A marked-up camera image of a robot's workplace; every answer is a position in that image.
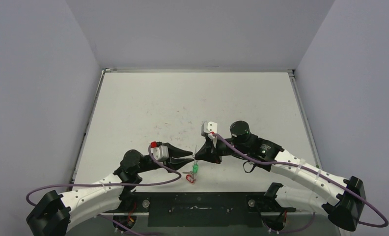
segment green object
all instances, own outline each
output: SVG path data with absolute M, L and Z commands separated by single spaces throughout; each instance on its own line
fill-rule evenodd
M 193 174 L 196 174 L 198 170 L 199 170 L 199 165 L 197 163 L 194 163 L 193 164 Z

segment wall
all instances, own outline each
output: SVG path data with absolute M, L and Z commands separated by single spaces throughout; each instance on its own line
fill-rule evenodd
M 103 67 L 296 68 L 333 0 L 67 0 Z
M 0 0 L 0 236 L 30 236 L 26 193 L 69 180 L 99 76 L 64 0 Z
M 296 77 L 323 168 L 361 178 L 389 218 L 389 0 L 336 0 Z M 381 222 L 368 207 L 361 219 Z

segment table surface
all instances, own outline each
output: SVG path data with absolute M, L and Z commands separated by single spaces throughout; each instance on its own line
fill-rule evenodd
M 78 162 L 75 183 L 92 183 L 112 173 L 130 149 L 147 154 L 152 141 L 185 150 L 199 149 L 204 121 L 218 123 L 218 133 L 245 120 L 253 134 L 271 140 L 315 165 L 300 109 L 287 73 L 151 72 L 106 73 Z M 303 188 L 256 168 L 246 174 L 243 161 L 223 157 L 221 164 L 199 162 L 195 184 L 184 178 L 143 192 L 255 192 L 272 182 Z M 189 171 L 191 164 L 180 171 Z M 142 183 L 174 178 L 158 169 L 140 174 Z

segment red wire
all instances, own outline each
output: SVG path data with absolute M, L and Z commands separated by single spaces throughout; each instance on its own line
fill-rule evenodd
M 134 202 L 134 208 L 133 208 L 130 212 L 128 212 L 128 220 L 127 220 L 128 224 L 129 224 L 129 222 L 130 222 L 130 220 L 131 220 L 131 214 L 134 213 L 134 210 L 135 210 L 136 208 L 137 208 L 137 203 Z

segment screw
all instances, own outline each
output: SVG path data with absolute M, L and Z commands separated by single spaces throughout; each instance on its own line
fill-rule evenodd
M 254 206 L 255 206 L 255 200 L 253 200 L 253 199 L 249 200 L 249 201 L 248 201 L 248 205 L 249 205 L 250 207 L 254 207 Z
M 149 200 L 144 200 L 144 201 L 142 201 L 142 206 L 143 206 L 144 208 L 147 208 L 148 206 L 150 206 L 150 201 L 149 201 Z

